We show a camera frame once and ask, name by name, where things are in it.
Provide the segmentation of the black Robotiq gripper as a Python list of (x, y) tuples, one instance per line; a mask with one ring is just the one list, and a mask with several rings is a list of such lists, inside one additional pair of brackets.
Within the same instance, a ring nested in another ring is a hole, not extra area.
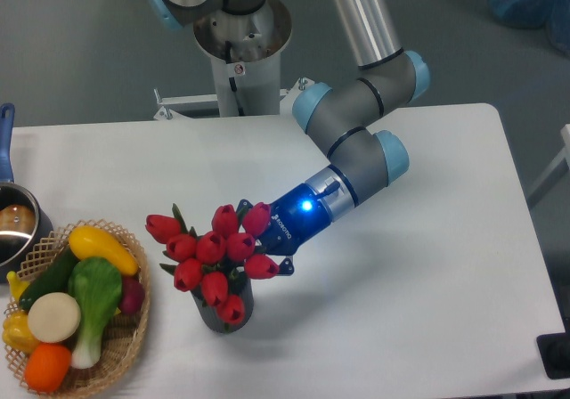
[[(237, 216), (245, 216), (253, 205), (242, 199)], [(307, 184), (301, 183), (270, 204), (270, 220), (257, 238), (269, 255), (286, 256), (279, 264), (279, 276), (295, 272), (293, 257), (298, 248), (331, 224), (329, 212)]]

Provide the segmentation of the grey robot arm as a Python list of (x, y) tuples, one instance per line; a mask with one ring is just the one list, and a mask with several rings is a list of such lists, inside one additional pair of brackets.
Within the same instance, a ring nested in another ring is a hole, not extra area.
[[(292, 256), (314, 235), (387, 187), (409, 166), (392, 133), (370, 124), (415, 100), (429, 86), (428, 66), (402, 48), (384, 0), (333, 0), (359, 70), (351, 85), (323, 83), (292, 91), (292, 114), (329, 164), (268, 208), (241, 202), (239, 213), (258, 240), (244, 261), (252, 279), (293, 272)], [(291, 18), (279, 0), (149, 0), (171, 29), (192, 26), (209, 57), (223, 117), (278, 114), (280, 56)]]

